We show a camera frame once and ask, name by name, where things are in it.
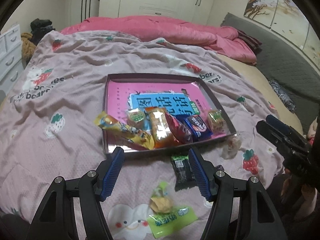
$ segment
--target pink comforter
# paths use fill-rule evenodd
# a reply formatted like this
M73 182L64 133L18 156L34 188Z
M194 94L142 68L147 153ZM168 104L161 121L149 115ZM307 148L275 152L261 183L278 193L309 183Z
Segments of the pink comforter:
M161 37L173 44L195 45L214 50L219 54L245 63L257 61L248 45L238 39L238 31L235 28L204 26L169 17L91 17L80 24L63 29L61 33L66 35L94 30L121 31L133 35L141 41L152 41Z

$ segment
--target pile of clothes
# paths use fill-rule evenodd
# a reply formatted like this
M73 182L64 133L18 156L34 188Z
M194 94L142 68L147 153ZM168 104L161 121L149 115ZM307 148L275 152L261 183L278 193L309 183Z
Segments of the pile of clothes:
M52 27L52 21L50 20L35 19L30 24L30 27L32 34L32 38L30 39L30 41L36 46L47 33L56 30Z

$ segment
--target green snack wrapper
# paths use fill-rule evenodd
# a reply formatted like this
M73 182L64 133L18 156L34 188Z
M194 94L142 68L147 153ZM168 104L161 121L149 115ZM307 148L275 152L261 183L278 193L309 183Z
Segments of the green snack wrapper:
M174 207L167 214L150 215L147 219L153 236L158 239L168 236L196 221L198 217L189 206Z

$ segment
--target packaged pastry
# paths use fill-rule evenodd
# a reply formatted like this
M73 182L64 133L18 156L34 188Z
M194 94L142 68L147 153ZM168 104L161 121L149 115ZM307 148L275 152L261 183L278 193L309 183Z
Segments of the packaged pastry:
M143 108L127 110L128 125L141 130L149 130L149 121Z
M129 142L143 146L149 150L152 150L155 146L154 139L149 133L119 122L105 111L97 116L94 123L101 129L110 131L114 135L121 136Z
M208 123L214 134L225 131L226 121L221 115L221 110L214 109L208 112Z
M212 135L212 132L197 114L185 118L184 123L192 132L192 139L194 142L206 140Z
M165 117L170 131L180 143L192 143L192 133L183 123L168 113L165 113Z
M179 141L171 132L165 113L165 108L146 108L149 115L155 148L163 148L179 145Z

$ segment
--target yellow snack wrapper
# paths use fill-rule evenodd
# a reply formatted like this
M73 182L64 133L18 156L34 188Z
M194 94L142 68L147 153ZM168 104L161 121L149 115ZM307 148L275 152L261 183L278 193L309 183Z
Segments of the yellow snack wrapper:
M121 136L129 142L141 145L149 150L152 150L155 147L155 141L150 134L118 121L105 111L97 116L94 120L94 124L101 129L110 131L114 135Z

